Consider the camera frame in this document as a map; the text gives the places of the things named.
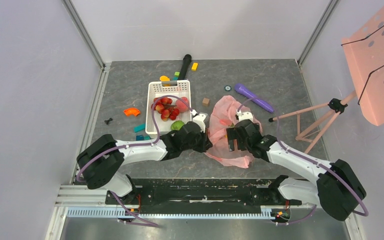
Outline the green fake fruit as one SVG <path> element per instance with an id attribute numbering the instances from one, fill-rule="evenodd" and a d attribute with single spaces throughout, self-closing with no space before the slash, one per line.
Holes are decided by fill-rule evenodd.
<path id="1" fill-rule="evenodd" d="M 182 128 L 183 125 L 185 125 L 185 123 L 182 120 L 176 120 L 171 124 L 170 130 L 171 131 L 178 131 Z"/>

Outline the pink fake peach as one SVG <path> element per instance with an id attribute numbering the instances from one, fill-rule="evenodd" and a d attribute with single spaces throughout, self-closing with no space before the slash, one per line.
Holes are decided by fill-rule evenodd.
<path id="1" fill-rule="evenodd" d="M 180 99 L 181 100 L 177 99 L 175 102 L 176 108 L 179 110 L 180 113 L 189 112 L 190 111 L 189 99 L 185 96 L 182 96 Z"/>

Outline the pink plastic bag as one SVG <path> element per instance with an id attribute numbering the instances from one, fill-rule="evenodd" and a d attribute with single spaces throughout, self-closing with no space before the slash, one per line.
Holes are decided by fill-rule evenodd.
<path id="1" fill-rule="evenodd" d="M 231 95 L 223 96 L 215 103 L 209 116 L 208 137 L 212 147 L 205 155 L 225 167 L 239 167 L 247 169 L 255 157 L 248 151 L 229 151 L 227 129 L 238 123 L 237 109 L 241 103 Z"/>

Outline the red fake fruit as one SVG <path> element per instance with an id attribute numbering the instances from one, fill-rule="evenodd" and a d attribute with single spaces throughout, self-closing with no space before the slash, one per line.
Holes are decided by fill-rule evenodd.
<path id="1" fill-rule="evenodd" d="M 180 111 L 169 97 L 163 97 L 161 99 L 157 97 L 154 98 L 151 109 L 157 111 L 160 114 L 161 120 L 164 122 L 168 120 L 174 121 L 180 115 Z"/>

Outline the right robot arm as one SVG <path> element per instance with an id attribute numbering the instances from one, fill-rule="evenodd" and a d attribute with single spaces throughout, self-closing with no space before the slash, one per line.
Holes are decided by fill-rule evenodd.
<path id="1" fill-rule="evenodd" d="M 310 156 L 273 135 L 262 135 L 259 127 L 259 124 L 245 119 L 229 127 L 227 133 L 233 135 L 240 150 L 304 178 L 279 176 L 268 191 L 273 203 L 282 204 L 286 200 L 311 203 L 338 221 L 346 220 L 350 214 L 369 215 L 363 202 L 367 192 L 346 161 L 331 162 Z"/>

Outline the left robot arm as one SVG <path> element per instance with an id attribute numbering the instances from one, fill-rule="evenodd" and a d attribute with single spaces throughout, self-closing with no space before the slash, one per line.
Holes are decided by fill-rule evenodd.
<path id="1" fill-rule="evenodd" d="M 119 173 L 120 167 L 142 161 L 172 160 L 187 150 L 205 153 L 212 146 L 207 131 L 192 121 L 150 140 L 122 141 L 105 134 L 77 156 L 80 170 L 76 179 L 85 182 L 90 190 L 105 188 L 125 204 L 131 204 L 137 198 L 137 190 L 127 174 Z"/>

